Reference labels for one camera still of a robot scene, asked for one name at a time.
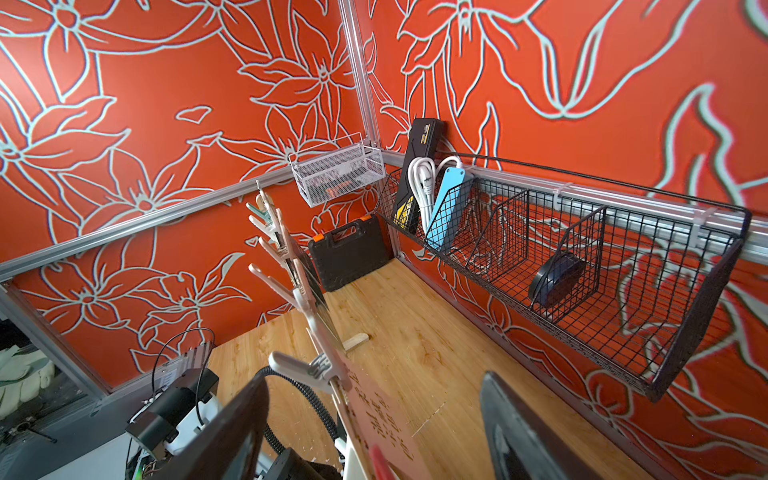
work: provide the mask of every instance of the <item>black round object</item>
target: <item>black round object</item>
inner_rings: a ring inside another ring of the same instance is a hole
[[[587,263],[571,252],[556,253],[541,266],[528,289],[528,298],[544,308],[560,303],[581,278]]]

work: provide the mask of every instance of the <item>black wire basket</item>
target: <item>black wire basket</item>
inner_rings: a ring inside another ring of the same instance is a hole
[[[718,222],[698,225],[665,211],[508,184],[482,176],[491,170],[473,168],[471,183],[446,194],[424,232],[420,222],[403,224],[395,209],[402,169],[386,179],[376,206],[385,221],[658,401],[705,336],[743,248],[751,213],[625,182],[511,163],[663,194],[659,202],[680,206],[667,198],[684,200],[689,211],[714,207],[738,219],[735,229],[720,228]]]

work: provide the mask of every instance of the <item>plastic clip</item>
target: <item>plastic clip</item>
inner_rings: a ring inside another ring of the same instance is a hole
[[[311,363],[302,362],[281,352],[270,354],[270,367],[275,372],[313,389],[331,393],[333,389],[328,383],[330,379],[327,379],[325,375],[328,371],[327,363],[328,359],[325,354],[318,355]]]
[[[712,217],[712,214],[717,211],[717,208],[711,207],[707,208],[703,212],[696,212],[694,215],[694,219],[691,221],[694,225],[690,228],[690,235],[688,236],[688,248],[696,248],[699,243],[699,231],[701,230],[701,226],[704,225],[707,220],[709,220],[710,217]]]
[[[267,195],[263,190],[260,190],[256,195],[256,206],[246,203],[248,210],[252,211],[254,215],[249,215],[248,220],[256,226],[261,233],[267,235],[270,241],[277,243],[277,233],[280,232],[280,222],[277,219],[277,213],[272,204],[272,198]]]
[[[250,272],[253,275],[256,275],[257,277],[259,277],[272,290],[274,290],[275,293],[280,295],[283,298],[283,300],[285,300],[286,302],[290,303],[293,306],[293,308],[300,309],[300,305],[296,301],[296,297],[294,296],[293,291],[288,290],[286,287],[281,285],[280,282],[278,282],[277,280],[275,280],[271,276],[267,276],[256,265],[250,264],[248,266],[248,270],[250,270]]]
[[[555,210],[558,212],[560,211],[562,207],[562,199],[560,198],[560,194],[563,193],[563,190],[570,187],[571,185],[573,185],[573,183],[568,182],[554,189],[554,192],[552,192],[552,210]]]

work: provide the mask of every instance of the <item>orange floral wallpaper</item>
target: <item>orange floral wallpaper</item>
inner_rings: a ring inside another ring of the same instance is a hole
[[[0,263],[360,130],[328,0],[0,5]]]
[[[331,148],[361,130],[357,105],[336,2],[2,2],[0,263]],[[371,187],[312,209],[293,183],[268,191],[305,245],[376,204]],[[287,281],[254,248],[244,201],[14,281],[117,387],[186,328],[221,344],[285,312],[247,271]]]
[[[768,2],[356,5],[386,147],[405,150],[413,118],[441,118],[457,151],[768,212]],[[768,267],[737,265],[701,347],[653,404],[401,239],[410,262],[675,477],[768,475]]]
[[[266,189],[299,245],[373,211],[372,187],[306,207],[294,182]],[[14,279],[29,301],[112,386],[149,372],[163,344],[195,326],[218,345],[285,313],[290,306],[247,269],[255,263],[290,285],[286,271],[257,245],[261,232],[245,202],[219,204],[48,264]],[[168,358],[200,343],[190,332]]]

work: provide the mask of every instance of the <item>black wire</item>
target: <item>black wire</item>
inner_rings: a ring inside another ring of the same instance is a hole
[[[264,439],[266,439],[266,442],[270,444],[270,447],[272,447],[272,450],[274,450],[278,456],[285,452],[286,448],[283,446],[280,440],[277,439],[275,432],[272,431],[269,423],[267,423],[266,427],[264,427]]]
[[[200,375],[197,377],[197,386],[194,390],[194,409],[197,413],[197,421],[200,422],[200,426],[203,426],[203,417],[200,416],[200,406],[198,403],[200,402],[200,381],[203,379],[203,372],[205,371],[206,367],[208,366],[208,360],[210,359],[210,354],[214,351],[214,345],[216,344],[216,333],[205,326],[196,326],[192,329],[186,329],[181,333],[177,333],[176,335],[172,336],[166,343],[163,344],[163,347],[160,349],[160,352],[157,353],[157,357],[154,359],[154,366],[152,366],[152,376],[151,376],[151,384],[152,384],[152,398],[154,398],[155,393],[157,391],[154,389],[154,372],[157,370],[157,362],[160,361],[160,357],[163,355],[163,350],[165,350],[165,347],[168,346],[168,343],[172,342],[173,339],[178,338],[185,333],[194,332],[195,330],[205,330],[207,332],[210,332],[210,350],[208,350],[208,355],[205,357],[205,362],[203,362],[203,368],[200,369]]]
[[[134,438],[128,436],[128,451],[125,453],[125,468],[128,467],[128,462],[131,460],[131,444],[133,444]]]
[[[326,430],[328,431],[328,435],[331,437],[331,441],[335,442],[337,438],[339,438],[338,429],[336,427],[336,423],[333,421],[333,417],[328,413],[328,410],[326,409],[326,406],[323,405],[323,402],[320,401],[320,398],[318,398],[317,394],[312,390],[311,387],[308,385],[304,385],[301,382],[297,382],[294,379],[291,379],[289,377],[286,377],[285,375],[280,375],[278,372],[275,372],[272,367],[265,366],[261,370],[259,370],[256,374],[257,376],[263,375],[263,376],[279,376],[282,379],[288,380],[291,385],[295,386],[301,393],[304,395],[304,398],[307,399],[307,401],[310,402],[310,405],[315,410],[315,413],[317,416],[320,417],[320,420],[323,422],[323,425],[325,425]],[[272,447],[272,450],[275,451],[276,454],[283,453],[283,450],[285,450],[285,447],[280,442],[280,440],[277,439],[274,432],[270,428],[269,425],[266,426],[264,429],[264,438],[266,439],[267,443],[270,444],[270,447]]]

